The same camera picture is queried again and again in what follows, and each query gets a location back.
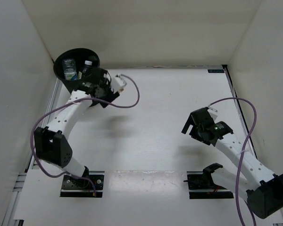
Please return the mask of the small black-cap clear bottle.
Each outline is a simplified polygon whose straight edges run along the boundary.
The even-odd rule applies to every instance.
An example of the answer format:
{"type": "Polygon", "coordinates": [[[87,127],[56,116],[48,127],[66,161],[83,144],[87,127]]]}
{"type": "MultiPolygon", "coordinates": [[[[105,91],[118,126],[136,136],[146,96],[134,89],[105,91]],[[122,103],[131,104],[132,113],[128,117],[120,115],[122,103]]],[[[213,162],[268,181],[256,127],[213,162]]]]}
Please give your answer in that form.
{"type": "Polygon", "coordinates": [[[88,77],[92,72],[92,61],[85,60],[84,66],[79,69],[78,79],[88,77]]]}

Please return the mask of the blue-label water bottle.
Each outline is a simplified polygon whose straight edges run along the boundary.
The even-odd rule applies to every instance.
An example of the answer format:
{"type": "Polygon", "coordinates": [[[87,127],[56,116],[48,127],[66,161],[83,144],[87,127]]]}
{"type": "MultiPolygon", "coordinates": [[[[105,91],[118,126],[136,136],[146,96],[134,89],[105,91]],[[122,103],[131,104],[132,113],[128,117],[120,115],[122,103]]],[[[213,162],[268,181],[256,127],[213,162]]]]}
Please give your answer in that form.
{"type": "Polygon", "coordinates": [[[74,59],[64,59],[62,61],[64,77],[68,81],[77,80],[76,64],[74,59]]]}

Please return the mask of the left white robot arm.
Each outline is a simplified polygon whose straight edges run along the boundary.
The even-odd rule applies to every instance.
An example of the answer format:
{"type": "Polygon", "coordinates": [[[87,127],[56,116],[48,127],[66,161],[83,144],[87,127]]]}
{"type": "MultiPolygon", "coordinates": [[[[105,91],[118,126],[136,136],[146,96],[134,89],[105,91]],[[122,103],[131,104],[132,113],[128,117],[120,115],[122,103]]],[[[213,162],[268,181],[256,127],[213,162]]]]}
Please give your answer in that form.
{"type": "Polygon", "coordinates": [[[40,127],[40,121],[35,123],[30,144],[35,161],[45,175],[58,178],[68,174],[78,188],[85,188],[90,181],[87,167],[73,156],[69,135],[92,104],[111,105],[126,86],[126,81],[122,75],[110,76],[107,70],[92,68],[85,78],[69,84],[69,99],[52,110],[57,115],[46,126],[40,127]]]}

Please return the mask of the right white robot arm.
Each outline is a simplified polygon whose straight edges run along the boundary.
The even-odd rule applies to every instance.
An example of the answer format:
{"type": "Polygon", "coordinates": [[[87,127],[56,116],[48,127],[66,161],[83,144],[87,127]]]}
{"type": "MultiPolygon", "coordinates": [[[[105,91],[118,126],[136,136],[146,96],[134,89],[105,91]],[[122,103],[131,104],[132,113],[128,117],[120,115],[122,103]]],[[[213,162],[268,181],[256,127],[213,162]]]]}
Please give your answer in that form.
{"type": "Polygon", "coordinates": [[[221,164],[205,167],[202,174],[188,176],[191,189],[214,189],[223,187],[241,197],[250,210],[265,219],[283,208],[283,174],[277,175],[249,152],[242,150],[242,144],[233,130],[223,121],[215,122],[216,114],[204,107],[189,114],[182,129],[183,134],[221,151],[243,175],[236,181],[236,175],[221,164]]]}

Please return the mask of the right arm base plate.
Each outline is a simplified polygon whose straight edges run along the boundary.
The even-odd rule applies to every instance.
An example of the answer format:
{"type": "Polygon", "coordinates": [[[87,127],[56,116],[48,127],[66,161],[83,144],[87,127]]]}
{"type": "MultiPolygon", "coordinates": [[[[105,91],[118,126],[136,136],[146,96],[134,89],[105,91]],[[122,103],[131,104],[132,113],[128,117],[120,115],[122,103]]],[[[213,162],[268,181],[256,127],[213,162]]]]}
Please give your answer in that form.
{"type": "Polygon", "coordinates": [[[188,171],[184,182],[188,185],[190,200],[233,199],[233,193],[222,186],[207,183],[201,171],[188,171]]]}

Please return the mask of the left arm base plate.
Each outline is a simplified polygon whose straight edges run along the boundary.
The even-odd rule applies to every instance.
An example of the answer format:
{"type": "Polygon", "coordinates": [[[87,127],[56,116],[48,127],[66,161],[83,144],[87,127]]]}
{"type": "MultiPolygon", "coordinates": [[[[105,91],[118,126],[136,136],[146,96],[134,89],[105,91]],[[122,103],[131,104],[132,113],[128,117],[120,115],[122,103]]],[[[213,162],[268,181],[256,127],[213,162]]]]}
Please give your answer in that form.
{"type": "Polygon", "coordinates": [[[93,186],[87,180],[80,180],[72,178],[69,175],[64,175],[60,190],[60,197],[102,198],[104,177],[104,171],[89,172],[89,178],[93,182],[96,189],[96,192],[94,193],[93,186]]]}

